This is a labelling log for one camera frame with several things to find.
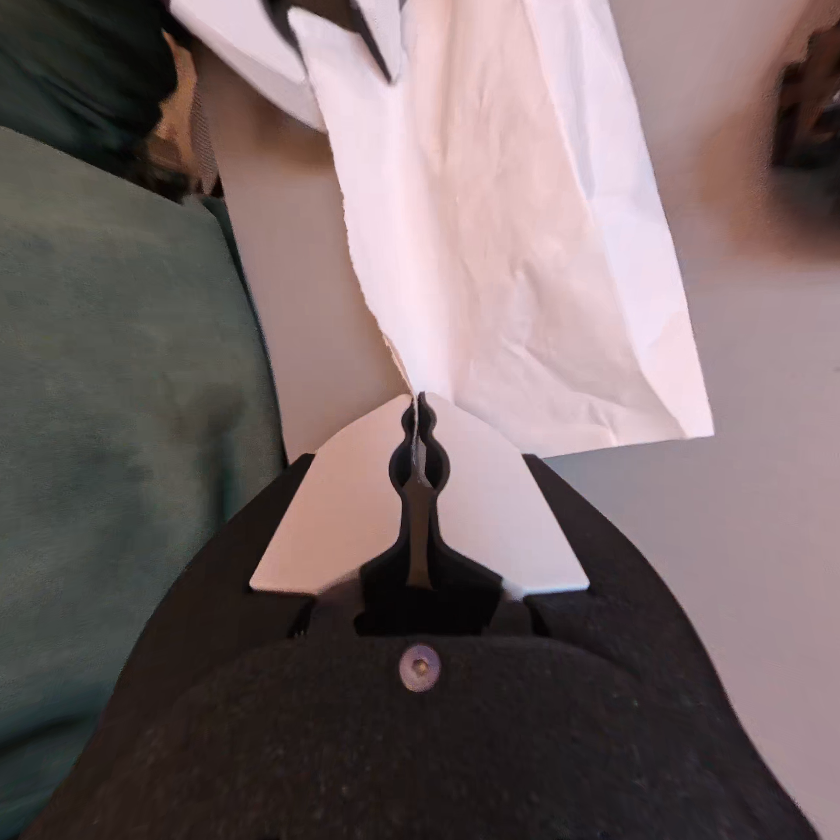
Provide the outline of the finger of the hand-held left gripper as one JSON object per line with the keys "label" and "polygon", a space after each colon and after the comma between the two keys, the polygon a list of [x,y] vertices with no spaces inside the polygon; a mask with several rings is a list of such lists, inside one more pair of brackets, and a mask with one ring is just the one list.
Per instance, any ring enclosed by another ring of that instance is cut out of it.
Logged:
{"label": "finger of the hand-held left gripper", "polygon": [[295,49],[260,1],[171,1],[173,17],[281,111],[314,130],[327,128]]}
{"label": "finger of the hand-held left gripper", "polygon": [[402,72],[404,2],[399,1],[302,1],[292,2],[316,18],[359,36],[383,78],[395,84]]}

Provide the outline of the person's green sweater torso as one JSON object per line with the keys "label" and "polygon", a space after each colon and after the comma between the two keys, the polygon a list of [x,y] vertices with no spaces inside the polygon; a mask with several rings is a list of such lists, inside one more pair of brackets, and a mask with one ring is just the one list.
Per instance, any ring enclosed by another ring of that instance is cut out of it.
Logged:
{"label": "person's green sweater torso", "polygon": [[44,808],[144,625],[280,471],[231,246],[173,203],[2,129],[2,838]]}

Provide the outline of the white paper bag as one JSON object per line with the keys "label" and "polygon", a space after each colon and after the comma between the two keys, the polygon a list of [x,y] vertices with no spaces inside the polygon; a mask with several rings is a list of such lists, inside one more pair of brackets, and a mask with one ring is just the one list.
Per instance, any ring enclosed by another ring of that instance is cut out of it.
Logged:
{"label": "white paper bag", "polygon": [[714,435],[608,2],[406,2],[394,85],[360,36],[288,19],[414,393],[542,458]]}

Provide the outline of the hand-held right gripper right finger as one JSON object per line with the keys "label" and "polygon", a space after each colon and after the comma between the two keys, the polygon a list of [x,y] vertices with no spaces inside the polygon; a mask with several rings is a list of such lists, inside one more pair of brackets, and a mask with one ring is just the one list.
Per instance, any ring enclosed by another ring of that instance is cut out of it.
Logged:
{"label": "hand-held right gripper right finger", "polygon": [[470,629],[530,625],[525,601],[586,592],[589,577],[519,448],[441,395],[418,398],[433,492],[427,573]]}

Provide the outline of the person's left forearm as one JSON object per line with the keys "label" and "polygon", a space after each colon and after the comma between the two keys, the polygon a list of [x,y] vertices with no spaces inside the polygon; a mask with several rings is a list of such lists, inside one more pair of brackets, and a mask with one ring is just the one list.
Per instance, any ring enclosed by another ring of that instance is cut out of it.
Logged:
{"label": "person's left forearm", "polygon": [[152,162],[176,89],[166,36],[191,47],[170,2],[2,1],[1,124],[175,203],[188,177]]}

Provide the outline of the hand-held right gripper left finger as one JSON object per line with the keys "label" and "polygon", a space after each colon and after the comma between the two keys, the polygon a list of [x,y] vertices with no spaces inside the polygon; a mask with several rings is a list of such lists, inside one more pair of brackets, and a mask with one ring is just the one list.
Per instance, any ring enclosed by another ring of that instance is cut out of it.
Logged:
{"label": "hand-held right gripper left finger", "polygon": [[415,411],[399,395],[314,454],[252,574],[254,592],[322,596],[354,585],[363,602],[401,590],[411,568],[405,484]]}

